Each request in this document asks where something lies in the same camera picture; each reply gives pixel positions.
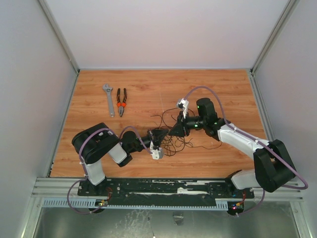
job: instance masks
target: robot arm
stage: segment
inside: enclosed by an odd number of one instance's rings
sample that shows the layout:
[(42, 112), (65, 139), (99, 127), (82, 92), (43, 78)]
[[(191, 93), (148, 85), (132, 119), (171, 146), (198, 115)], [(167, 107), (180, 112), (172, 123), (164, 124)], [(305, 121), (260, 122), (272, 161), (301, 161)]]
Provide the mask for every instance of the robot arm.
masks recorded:
[[(72, 144), (76, 152), (79, 153), (89, 136), (105, 128), (108, 127), (104, 123), (99, 123), (75, 135)], [(150, 148), (153, 159), (163, 157), (164, 153), (160, 144), (167, 133), (168, 130), (154, 129), (148, 130), (147, 135), (141, 137), (144, 145)], [(143, 149), (145, 149), (144, 146), (133, 131), (125, 132), (121, 139), (110, 131), (100, 132), (87, 141), (81, 153), (86, 176), (93, 185), (98, 185), (106, 178), (101, 163), (101, 158), (105, 154), (109, 154), (120, 167), (123, 167), (132, 160), (131, 153), (141, 152)]]
[(255, 169), (238, 171), (230, 175), (231, 182), (236, 189), (247, 187), (262, 187), (268, 192), (274, 192), (279, 187), (295, 177), (295, 175), (280, 161), (267, 151), (262, 144), (272, 149), (293, 169), (294, 164), (283, 142), (279, 140), (267, 141), (238, 129), (234, 124), (218, 118), (213, 103), (209, 98), (201, 98), (197, 102), (199, 116), (190, 117), (187, 113), (188, 101), (181, 99), (176, 104), (183, 109), (177, 117), (175, 126), (170, 130), (171, 136), (188, 136), (191, 129), (203, 129), (206, 134), (218, 141), (230, 144), (254, 160)]

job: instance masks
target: cable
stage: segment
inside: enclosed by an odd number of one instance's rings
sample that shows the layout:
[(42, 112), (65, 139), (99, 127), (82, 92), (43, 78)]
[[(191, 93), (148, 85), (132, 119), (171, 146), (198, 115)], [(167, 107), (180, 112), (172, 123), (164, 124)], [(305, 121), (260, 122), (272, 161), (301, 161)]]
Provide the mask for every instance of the cable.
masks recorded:
[(96, 130), (96, 131), (93, 132), (90, 136), (88, 136), (88, 138), (84, 141), (84, 143), (82, 144), (82, 146), (80, 147), (79, 152), (78, 152), (78, 157), (79, 157), (79, 160), (80, 160), (80, 164), (83, 166), (83, 169), (84, 169), (84, 172), (85, 172), (85, 178), (76, 181), (76, 182), (69, 188), (66, 199), (67, 199), (67, 204), (68, 204), (68, 206), (69, 206), (74, 212), (76, 212), (76, 213), (78, 213), (78, 214), (81, 214), (81, 215), (89, 215), (89, 214), (92, 214), (92, 213), (98, 211), (98, 210), (101, 209), (102, 207), (105, 207), (105, 206), (100, 206), (100, 207), (98, 207), (98, 208), (96, 208), (96, 209), (94, 209), (93, 211), (90, 211), (90, 212), (80, 212), (80, 211), (78, 211), (76, 208), (74, 208), (74, 207), (70, 204), (70, 200), (69, 200), (70, 191), (72, 190), (72, 188), (73, 188), (77, 183), (82, 182), (82, 181), (87, 181), (87, 179), (88, 179), (88, 171), (87, 171), (86, 166), (85, 166), (85, 161), (84, 161), (84, 159), (83, 159), (82, 156), (81, 156), (81, 154), (82, 154), (82, 152), (83, 152), (83, 150), (84, 150), (85, 145), (88, 143), (88, 141), (89, 141), (91, 138), (93, 138), (95, 135), (97, 135), (97, 134), (99, 134), (99, 133), (101, 133), (101, 132), (103, 132), (103, 131), (105, 131), (105, 130), (110, 131), (112, 134), (114, 134), (114, 132), (113, 132), (111, 129), (109, 129), (109, 128), (101, 128), (101, 129), (99, 129), (99, 130)]
[[(171, 129), (172, 127), (167, 125), (165, 120), (164, 120), (164, 114), (166, 112), (169, 112), (169, 111), (172, 111), (175, 109), (178, 109), (178, 108), (167, 109), (166, 111), (164, 111), (162, 113), (162, 115), (151, 116), (151, 117), (160, 117), (159, 127), (156, 127), (154, 129), (163, 129), (163, 128)], [(195, 116), (195, 113), (191, 109), (188, 109), (188, 110)], [(165, 135), (164, 138), (162, 139), (161, 147), (164, 150), (164, 154), (166, 156), (171, 157), (171, 156), (174, 156), (177, 152), (181, 152), (182, 150), (184, 150), (185, 147), (189, 147), (189, 148), (202, 147), (202, 148), (207, 149), (207, 150), (212, 150), (212, 149), (217, 149), (222, 145), (222, 142), (221, 142), (221, 144), (219, 146), (213, 147), (213, 148), (207, 148), (207, 147), (202, 146), (202, 145), (201, 146), (194, 146), (193, 143), (191, 142), (191, 140), (192, 140), (192, 138), (189, 141), (186, 141), (186, 139), (184, 137)]]
[(109, 200), (111, 199), (111, 196), (112, 196), (112, 188), (111, 187), (106, 187), (106, 190), (108, 192), (107, 202), (109, 202)]
[(148, 222), (150, 224), (150, 228), (151, 228), (151, 231), (152, 231), (152, 234), (153, 234), (153, 238), (155, 238), (154, 231), (153, 231), (153, 228), (152, 228), (152, 225), (151, 225), (151, 222), (150, 222), (150, 217), (148, 217)]
[(270, 152), (275, 158), (277, 158), (283, 165), (285, 165), (295, 176), (297, 176), (304, 184), (303, 187), (298, 187), (298, 186), (290, 186), (290, 185), (283, 185), (283, 187), (287, 187), (287, 188), (292, 188), (292, 189), (299, 189), (299, 190), (304, 190), (304, 189), (307, 189), (308, 188), (308, 183), (307, 181), (296, 171), (294, 170), (288, 163), (286, 163), (279, 155), (277, 155), (271, 148), (269, 148), (268, 146), (266, 146), (264, 143), (262, 143), (261, 141), (258, 140), (258, 138), (256, 137), (253, 137), (251, 135), (249, 135), (248, 133), (246, 133), (245, 131), (242, 131), (240, 129), (237, 129), (237, 128), (234, 128), (233, 126), (231, 126), (228, 122), (227, 122), (227, 119), (226, 119), (226, 116), (225, 116), (225, 112), (224, 112), (224, 109), (223, 109), (223, 106), (222, 106), (222, 103), (220, 101), (220, 98), (218, 97), (218, 95), (212, 90), (210, 89), (209, 87), (206, 87), (206, 86), (198, 86), (198, 87), (195, 87), (193, 88), (191, 91), (189, 91), (189, 93), (185, 96), (185, 100), (189, 97), (189, 95), (191, 95), (195, 90), (199, 89), (199, 88), (205, 88), (207, 90), (209, 90), (217, 99), (218, 103), (219, 103), (219, 106), (220, 106), (220, 109), (221, 109), (221, 112), (222, 112), (222, 116), (223, 116), (223, 119), (224, 119), (224, 122), (226, 123), (226, 125), (231, 128), (232, 130), (236, 131), (237, 133), (253, 140), (254, 142), (260, 144), (261, 146), (263, 146), (263, 148), (265, 148), (268, 152)]
[(253, 208), (250, 208), (250, 209), (247, 210), (247, 211), (241, 212), (241, 213), (239, 213), (239, 214), (236, 213), (236, 217), (239, 217), (239, 216), (241, 216), (241, 215), (244, 215), (244, 214), (246, 214), (246, 213), (248, 213), (248, 212), (252, 212), (253, 210), (255, 210), (255, 209), (257, 209), (258, 207), (260, 207), (260, 205), (261, 205), (261, 204), (263, 203), (263, 201), (264, 201), (264, 197), (265, 197), (265, 190), (263, 189), (263, 195), (262, 195), (262, 198), (261, 198), (261, 200), (259, 201), (259, 203), (258, 203), (257, 205), (255, 205)]
[(140, 134), (138, 133), (137, 129), (136, 129), (134, 126), (131, 126), (131, 125), (126, 126), (126, 127), (122, 130), (122, 132), (121, 132), (121, 134), (120, 134), (120, 136), (119, 136), (119, 139), (121, 139), (121, 137), (122, 137), (124, 131), (125, 131), (126, 129), (128, 129), (128, 128), (131, 128), (132, 130), (134, 130), (136, 136), (139, 138), (139, 140), (140, 140), (141, 144), (143, 145), (144, 149), (145, 149), (149, 154), (152, 154), (152, 152), (151, 152), (151, 151), (146, 147), (146, 145), (144, 144), (143, 140), (142, 140), (141, 137), (140, 137)]
[[(142, 145), (144, 146), (144, 148), (151, 154), (151, 151), (145, 146), (143, 140), (141, 139), (141, 137), (140, 137), (140, 135), (139, 135), (139, 133), (138, 133), (138, 131), (136, 130), (135, 127), (133, 127), (133, 126), (127, 126), (126, 128), (124, 128), (123, 131), (121, 132), (119, 138), (121, 138), (121, 136), (123, 135), (124, 131), (125, 131), (126, 129), (128, 129), (128, 128), (132, 128), (132, 129), (134, 130), (134, 132), (135, 132), (135, 134), (137, 135), (137, 137), (139, 138), (141, 144), (142, 144)], [(113, 130), (111, 130), (110, 128), (101, 128), (101, 129), (99, 129), (99, 130), (96, 130), (96, 131), (93, 132), (90, 136), (88, 136), (88, 138), (84, 141), (84, 143), (82, 144), (82, 146), (80, 147), (79, 152), (78, 152), (78, 157), (79, 157), (79, 160), (80, 160), (80, 164), (83, 166), (83, 169), (84, 169), (84, 172), (85, 172), (85, 178), (76, 181), (76, 182), (69, 188), (68, 193), (67, 193), (67, 198), (66, 198), (66, 199), (67, 199), (67, 204), (68, 204), (68, 206), (69, 206), (74, 212), (76, 212), (76, 213), (78, 213), (78, 214), (81, 214), (81, 215), (89, 215), (89, 214), (92, 214), (92, 213), (96, 212), (97, 210), (99, 210), (99, 209), (105, 207), (105, 206), (100, 206), (100, 207), (98, 207), (98, 208), (96, 208), (96, 209), (94, 209), (93, 211), (90, 211), (90, 212), (80, 212), (80, 211), (78, 211), (76, 208), (74, 208), (74, 207), (70, 204), (70, 200), (69, 200), (70, 191), (72, 190), (72, 188), (73, 188), (77, 183), (82, 182), (82, 181), (87, 181), (87, 179), (88, 179), (88, 171), (87, 171), (86, 166), (85, 166), (85, 161), (84, 161), (84, 159), (83, 159), (82, 156), (81, 156), (81, 154), (82, 154), (82, 152), (83, 152), (83, 150), (84, 150), (84, 147), (86, 146), (86, 144), (88, 143), (88, 141), (89, 141), (91, 138), (93, 138), (95, 135), (97, 135), (97, 134), (99, 134), (99, 133), (101, 133), (101, 132), (103, 132), (103, 131), (105, 131), (105, 130), (106, 130), (106, 131), (110, 131), (112, 134), (115, 134), (115, 133), (113, 132)]]
[(243, 203), (244, 203), (244, 200), (246, 200), (246, 192), (245, 192), (245, 191), (243, 191), (242, 201), (241, 201), (241, 202), (238, 202), (238, 203), (236, 204), (236, 206), (240, 206), (241, 204), (243, 204)]

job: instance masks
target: pliers handle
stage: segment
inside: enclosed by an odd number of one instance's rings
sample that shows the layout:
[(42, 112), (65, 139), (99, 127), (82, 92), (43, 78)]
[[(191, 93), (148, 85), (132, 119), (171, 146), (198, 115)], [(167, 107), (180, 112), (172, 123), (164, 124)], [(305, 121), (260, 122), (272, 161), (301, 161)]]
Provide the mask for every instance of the pliers handle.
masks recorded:
[(127, 101), (127, 90), (125, 88), (123, 89), (123, 101), (121, 102), (120, 101), (120, 88), (118, 88), (118, 91), (117, 91), (117, 106), (119, 108), (120, 117), (123, 115), (124, 108), (127, 105), (126, 101)]

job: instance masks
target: gray floor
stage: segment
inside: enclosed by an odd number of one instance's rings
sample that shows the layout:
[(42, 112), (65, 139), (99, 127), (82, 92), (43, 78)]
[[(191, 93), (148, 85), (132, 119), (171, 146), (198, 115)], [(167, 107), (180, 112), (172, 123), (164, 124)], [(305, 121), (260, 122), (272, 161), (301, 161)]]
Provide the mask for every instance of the gray floor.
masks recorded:
[(36, 238), (298, 238), (289, 203), (267, 202), (235, 218), (220, 211), (114, 210), (78, 215), (68, 208), (43, 208)]

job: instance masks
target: aluminum frame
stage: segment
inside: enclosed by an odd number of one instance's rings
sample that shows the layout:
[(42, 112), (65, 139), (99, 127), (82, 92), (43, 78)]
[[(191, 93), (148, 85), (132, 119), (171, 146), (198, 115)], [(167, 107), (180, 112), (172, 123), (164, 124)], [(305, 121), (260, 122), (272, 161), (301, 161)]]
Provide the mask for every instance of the aluminum frame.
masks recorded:
[(251, 69), (253, 76), (256, 74), (256, 71), (258, 70), (258, 68), (261, 66), (261, 63), (264, 61), (267, 53), (269, 52), (272, 45), (276, 41), (277, 37), (281, 33), (283, 27), (287, 23), (287, 20), (289, 19), (289, 17), (293, 13), (293, 11), (296, 8), (299, 1), (300, 0), (289, 0), (288, 3), (286, 4), (283, 12), (281, 13), (279, 19), (277, 20), (277, 23), (275, 24), (273, 30), (271, 31), (267, 41), (265, 42), (259, 56), (257, 57), (254, 65)]
[[(266, 108), (263, 102), (263, 98), (257, 86), (257, 82), (255, 77), (251, 74), (251, 70), (248, 70), (248, 76), (251, 83), (252, 91), (257, 103), (258, 110), (260, 112), (260, 117), (262, 123), (264, 125), (264, 130), (268, 139), (273, 139), (273, 131), (271, 128), (271, 124), (269, 122), (269, 118), (267, 116)], [(36, 225), (40, 218), (40, 212), (42, 207), (44, 207), (44, 203), (46, 199), (51, 200), (60, 200), (65, 199), (67, 192), (70, 186), (75, 183), (79, 178), (37, 178), (35, 182), (35, 186), (31, 195), (31, 200), (29, 202), (27, 212), (25, 215), (24, 223), (23, 223), (23, 231), (21, 233), (21, 238), (32, 238), (35, 231)], [(289, 185), (298, 185), (296, 181), (288, 182)], [(93, 199), (107, 199), (107, 197), (79, 197), (77, 195), (77, 189), (79, 185), (74, 186), (71, 190), (71, 199), (84, 199), (86, 201), (92, 201)], [(250, 201), (260, 201), (262, 197), (262, 189), (261, 188), (253, 188), (255, 198), (247, 199)], [(216, 199), (218, 202), (227, 202), (234, 199)], [(300, 234), (300, 238), (312, 238), (314, 237), (312, 228), (309, 225), (305, 216), (307, 215), (307, 208), (305, 207), (305, 203), (302, 197), (302, 193), (300, 190), (288, 189), (281, 187), (274, 193), (266, 193), (265, 202), (276, 202), (276, 201), (288, 201), (291, 204), (293, 216), (295, 219), (295, 223), (297, 225), (297, 229)]]
[(79, 66), (76, 62), (76, 59), (75, 59), (72, 51), (70, 50), (70, 47), (69, 47), (67, 41), (65, 40), (65, 38), (61, 32), (61, 29), (59, 28), (58, 24), (56, 23), (56, 20), (52, 14), (52, 11), (51, 11), (49, 5), (46, 3), (45, 0), (37, 0), (37, 1), (38, 1), (39, 5), (41, 6), (41, 9), (42, 9), (44, 15), (48, 19), (48, 22), (51, 25), (53, 31), (55, 32), (62, 48), (64, 49), (65, 53), (67, 54), (69, 61), (70, 61), (71, 65), (73, 66), (73, 69), (78, 74), (79, 70), (80, 70)]
[(69, 112), (69, 107), (70, 107), (70, 104), (71, 104), (71, 100), (73, 99), (73, 95), (74, 95), (75, 88), (76, 88), (76, 85), (77, 85), (78, 76), (79, 76), (79, 74), (76, 75), (76, 78), (74, 80), (73, 88), (72, 88), (72, 90), (70, 92), (70, 95), (69, 95), (69, 98), (68, 98), (68, 104), (67, 104), (67, 108), (65, 110), (65, 115), (64, 115), (63, 121), (62, 121), (61, 126), (60, 126), (60, 130), (59, 130), (59, 133), (58, 133), (58, 136), (57, 136), (57, 139), (56, 139), (55, 147), (54, 147), (54, 149), (52, 151), (52, 154), (50, 156), (51, 160), (47, 163), (47, 165), (45, 167), (45, 169), (47, 171), (45, 174), (48, 177), (51, 174), (52, 167), (53, 167), (54, 160), (55, 160), (55, 156), (56, 156), (56, 153), (57, 153), (57, 149), (58, 149), (58, 146), (59, 146), (59, 143), (60, 143), (60, 138), (61, 138), (61, 135), (62, 135), (62, 133), (64, 131), (64, 126), (65, 126), (67, 115), (68, 115), (68, 112)]

